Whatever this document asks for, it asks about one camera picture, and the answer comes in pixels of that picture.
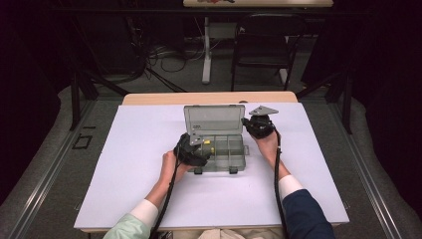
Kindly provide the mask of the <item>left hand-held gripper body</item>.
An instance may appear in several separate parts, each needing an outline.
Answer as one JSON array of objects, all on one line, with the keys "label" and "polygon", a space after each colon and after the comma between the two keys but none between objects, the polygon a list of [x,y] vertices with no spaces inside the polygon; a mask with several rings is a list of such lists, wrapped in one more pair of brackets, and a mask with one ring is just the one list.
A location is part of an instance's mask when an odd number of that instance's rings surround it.
[{"label": "left hand-held gripper body", "polygon": [[186,165],[191,166],[205,166],[211,156],[210,153],[202,155],[197,153],[199,145],[190,144],[190,135],[186,132],[184,133],[176,146],[173,148],[173,153],[176,158]]}]

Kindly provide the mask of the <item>pale box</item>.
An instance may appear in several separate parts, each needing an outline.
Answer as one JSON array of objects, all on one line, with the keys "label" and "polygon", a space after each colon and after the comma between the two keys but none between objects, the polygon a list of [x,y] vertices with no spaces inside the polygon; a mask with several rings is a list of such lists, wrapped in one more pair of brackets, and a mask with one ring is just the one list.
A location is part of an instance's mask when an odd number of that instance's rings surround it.
[{"label": "pale box", "polygon": [[234,39],[235,29],[235,23],[211,23],[209,36],[214,39]]}]

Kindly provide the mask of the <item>metal floor rail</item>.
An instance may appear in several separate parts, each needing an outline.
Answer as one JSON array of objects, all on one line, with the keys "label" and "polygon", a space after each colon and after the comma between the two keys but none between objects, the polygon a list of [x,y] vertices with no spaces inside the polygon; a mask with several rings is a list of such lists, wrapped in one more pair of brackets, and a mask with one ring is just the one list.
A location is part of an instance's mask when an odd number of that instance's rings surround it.
[{"label": "metal floor rail", "polygon": [[81,118],[71,129],[72,106],[62,100],[59,114],[37,153],[6,201],[0,206],[0,239],[22,239],[65,162],[71,144],[96,101],[85,101]]},{"label": "metal floor rail", "polygon": [[334,121],[339,127],[342,137],[347,143],[347,147],[350,149],[352,154],[352,162],[355,167],[357,174],[359,175],[360,181],[364,187],[366,195],[370,201],[370,204],[376,214],[376,217],[382,227],[384,234],[387,239],[403,239],[399,232],[395,221],[382,197],[375,181],[370,174],[370,171],[363,160],[362,154],[358,149],[358,146],[353,138],[342,124],[341,111],[337,104],[329,104],[329,110],[334,116]]}]

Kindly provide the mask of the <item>black curtain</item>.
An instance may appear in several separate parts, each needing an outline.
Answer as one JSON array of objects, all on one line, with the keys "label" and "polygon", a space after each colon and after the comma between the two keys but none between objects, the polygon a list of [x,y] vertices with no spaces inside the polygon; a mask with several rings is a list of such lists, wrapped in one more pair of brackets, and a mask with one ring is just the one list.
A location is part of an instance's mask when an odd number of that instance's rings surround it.
[{"label": "black curtain", "polygon": [[69,84],[43,0],[0,0],[0,205],[52,128]]},{"label": "black curtain", "polygon": [[374,152],[422,219],[422,0],[354,0],[371,14],[353,96]]}]

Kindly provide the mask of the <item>person's left hand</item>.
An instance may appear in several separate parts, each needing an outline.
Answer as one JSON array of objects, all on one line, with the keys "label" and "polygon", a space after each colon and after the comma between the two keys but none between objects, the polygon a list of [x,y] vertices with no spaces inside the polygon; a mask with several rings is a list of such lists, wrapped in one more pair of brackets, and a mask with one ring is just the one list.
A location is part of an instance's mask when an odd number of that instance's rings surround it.
[{"label": "person's left hand", "polygon": [[192,166],[180,163],[172,151],[167,151],[162,156],[159,181],[166,185],[171,181],[177,183],[189,169],[192,169]]}]

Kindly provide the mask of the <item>beige desk with white legs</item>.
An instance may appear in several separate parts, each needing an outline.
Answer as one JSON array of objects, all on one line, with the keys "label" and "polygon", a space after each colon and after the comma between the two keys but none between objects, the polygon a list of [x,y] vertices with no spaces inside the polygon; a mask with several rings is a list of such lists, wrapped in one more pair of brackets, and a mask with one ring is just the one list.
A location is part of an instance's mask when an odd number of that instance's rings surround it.
[{"label": "beige desk with white legs", "polygon": [[[319,9],[330,8],[333,0],[183,0],[183,6],[188,9],[197,10],[229,10],[233,8],[258,8],[258,9],[276,9],[276,8],[299,8]],[[209,36],[209,25],[213,23],[210,18],[204,17],[203,37],[204,37],[204,65],[202,74],[202,83],[207,85],[211,81],[212,55]]]}]

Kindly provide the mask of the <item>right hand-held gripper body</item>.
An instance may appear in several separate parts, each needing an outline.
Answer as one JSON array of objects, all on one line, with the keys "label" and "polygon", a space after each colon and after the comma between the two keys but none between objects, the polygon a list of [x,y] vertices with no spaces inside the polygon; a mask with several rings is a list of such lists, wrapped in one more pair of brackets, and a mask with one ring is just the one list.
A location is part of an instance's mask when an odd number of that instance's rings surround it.
[{"label": "right hand-held gripper body", "polygon": [[252,110],[250,112],[251,118],[247,122],[247,132],[256,139],[267,137],[275,130],[270,115],[277,113],[277,110],[264,106]]}]

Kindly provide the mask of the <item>smoky clear plastic organizer box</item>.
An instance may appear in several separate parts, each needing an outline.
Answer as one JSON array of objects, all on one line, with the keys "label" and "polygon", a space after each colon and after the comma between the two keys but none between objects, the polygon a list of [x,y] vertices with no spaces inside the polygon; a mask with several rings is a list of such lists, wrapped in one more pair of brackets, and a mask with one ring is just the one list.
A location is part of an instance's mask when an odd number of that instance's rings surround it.
[{"label": "smoky clear plastic organizer box", "polygon": [[242,137],[244,117],[243,105],[185,106],[184,117],[190,144],[199,145],[211,139],[215,143],[215,154],[205,166],[194,166],[195,174],[227,171],[236,174],[246,167],[245,146]]}]

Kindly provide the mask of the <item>person's beige clothing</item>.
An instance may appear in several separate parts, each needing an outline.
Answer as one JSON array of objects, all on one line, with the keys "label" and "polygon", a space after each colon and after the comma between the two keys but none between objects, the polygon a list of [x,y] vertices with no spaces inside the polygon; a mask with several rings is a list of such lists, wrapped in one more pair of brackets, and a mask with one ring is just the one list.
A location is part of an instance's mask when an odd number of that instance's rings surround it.
[{"label": "person's beige clothing", "polygon": [[208,229],[173,231],[172,239],[285,239],[281,229]]}]

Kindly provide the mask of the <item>person's right hand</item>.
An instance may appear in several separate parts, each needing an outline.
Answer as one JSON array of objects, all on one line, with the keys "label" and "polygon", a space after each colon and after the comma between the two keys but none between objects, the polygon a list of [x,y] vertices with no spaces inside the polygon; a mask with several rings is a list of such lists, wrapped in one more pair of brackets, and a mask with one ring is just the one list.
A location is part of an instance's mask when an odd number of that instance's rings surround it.
[{"label": "person's right hand", "polygon": [[261,155],[271,167],[275,167],[277,157],[280,155],[278,137],[279,135],[273,131],[264,138],[255,138],[255,143]]}]

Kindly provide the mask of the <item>black tripod leg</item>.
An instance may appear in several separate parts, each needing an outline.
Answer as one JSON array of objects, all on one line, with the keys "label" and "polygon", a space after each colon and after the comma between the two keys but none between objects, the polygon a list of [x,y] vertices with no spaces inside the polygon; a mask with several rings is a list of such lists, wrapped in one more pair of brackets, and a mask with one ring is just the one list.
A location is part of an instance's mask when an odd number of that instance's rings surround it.
[{"label": "black tripod leg", "polygon": [[153,76],[155,76],[159,81],[161,81],[168,89],[170,89],[174,93],[185,93],[185,90],[180,88],[179,86],[175,85],[174,83],[170,82],[169,80],[166,80],[162,76],[160,76],[158,73],[153,71],[150,68],[146,68],[146,70],[151,73]]}]

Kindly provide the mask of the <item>black chair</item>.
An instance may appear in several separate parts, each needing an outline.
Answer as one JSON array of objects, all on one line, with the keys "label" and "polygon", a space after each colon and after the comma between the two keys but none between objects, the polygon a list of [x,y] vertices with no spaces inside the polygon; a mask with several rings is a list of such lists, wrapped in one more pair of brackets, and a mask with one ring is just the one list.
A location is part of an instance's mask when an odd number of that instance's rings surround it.
[{"label": "black chair", "polygon": [[231,65],[231,90],[234,90],[236,68],[263,68],[287,72],[284,90],[289,86],[299,40],[308,25],[294,14],[253,13],[243,17],[235,28]]}]

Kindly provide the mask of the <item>black metal stand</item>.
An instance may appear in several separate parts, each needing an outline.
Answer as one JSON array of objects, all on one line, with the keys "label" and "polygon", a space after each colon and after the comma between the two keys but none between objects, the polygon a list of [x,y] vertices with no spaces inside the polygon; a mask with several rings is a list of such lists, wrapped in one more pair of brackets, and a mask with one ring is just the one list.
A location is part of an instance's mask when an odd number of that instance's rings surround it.
[{"label": "black metal stand", "polygon": [[301,99],[326,84],[329,84],[329,87],[324,95],[325,101],[327,103],[337,103],[339,98],[342,97],[341,123],[344,129],[349,134],[352,134],[350,128],[352,78],[348,71],[333,73],[328,77],[307,86],[304,90],[299,91],[296,93],[296,97]]},{"label": "black metal stand", "polygon": [[118,93],[121,96],[128,95],[128,91],[115,85],[109,80],[105,79],[99,74],[96,74],[89,70],[75,70],[71,78],[71,99],[72,99],[72,125],[70,130],[74,130],[79,122],[81,121],[81,99],[80,93],[89,101],[94,101],[98,98],[99,92],[97,91],[95,84],[105,86],[106,88]]}]

